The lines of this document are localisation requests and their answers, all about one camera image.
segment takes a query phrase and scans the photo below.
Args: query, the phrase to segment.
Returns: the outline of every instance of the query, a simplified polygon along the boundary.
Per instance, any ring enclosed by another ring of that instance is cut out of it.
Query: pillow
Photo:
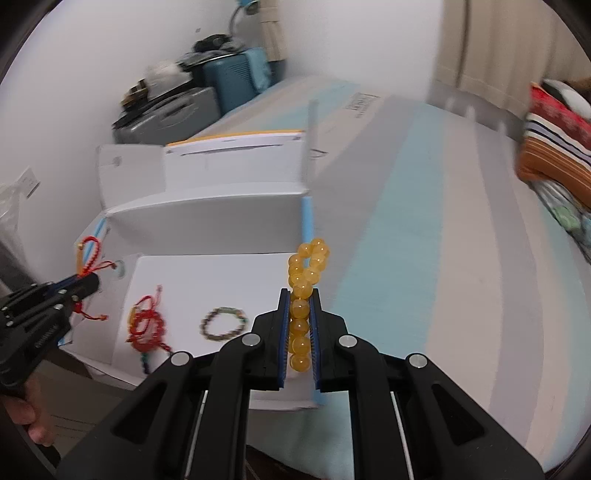
[[[558,80],[544,80],[542,88],[585,120],[591,119],[591,105],[574,88]]]
[[[555,180],[591,208],[591,125],[539,85],[531,86],[517,176]]]

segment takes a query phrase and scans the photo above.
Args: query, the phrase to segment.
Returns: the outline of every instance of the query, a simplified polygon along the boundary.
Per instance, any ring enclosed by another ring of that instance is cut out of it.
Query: wall socket
[[[26,198],[30,198],[31,195],[35,193],[35,190],[37,190],[39,184],[40,182],[37,180],[37,177],[33,173],[33,169],[31,167],[28,167],[24,172],[22,172],[22,175],[17,180],[17,185],[20,187],[21,193]]]

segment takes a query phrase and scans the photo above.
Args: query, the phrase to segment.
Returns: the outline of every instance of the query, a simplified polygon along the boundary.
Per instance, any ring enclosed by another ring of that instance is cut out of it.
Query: plastic bag
[[[20,189],[0,184],[0,281],[10,290],[33,283],[18,234]]]

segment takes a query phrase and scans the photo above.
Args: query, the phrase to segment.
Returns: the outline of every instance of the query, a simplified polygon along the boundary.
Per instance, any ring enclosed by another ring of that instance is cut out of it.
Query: mattress
[[[517,144],[420,102],[324,77],[282,82],[205,134],[307,128],[323,308],[382,353],[424,352],[534,455],[591,423],[591,270],[514,173]],[[304,472],[353,478],[346,394],[251,412],[248,441]]]

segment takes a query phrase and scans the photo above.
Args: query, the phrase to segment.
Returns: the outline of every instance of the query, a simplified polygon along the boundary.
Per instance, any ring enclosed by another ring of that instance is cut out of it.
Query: finger
[[[31,440],[45,446],[52,445],[55,438],[53,433],[53,422],[51,421],[51,416],[43,401],[41,384],[36,375],[30,376],[25,383],[25,397],[33,407],[37,417],[34,424],[29,428],[29,436],[31,437]]]
[[[35,409],[24,400],[5,397],[3,395],[0,398],[8,416],[17,425],[29,425],[36,420],[37,414],[35,413]]]
[[[53,442],[56,439],[54,433],[40,423],[34,423],[31,425],[28,434],[33,442],[40,443],[45,447],[53,445]]]

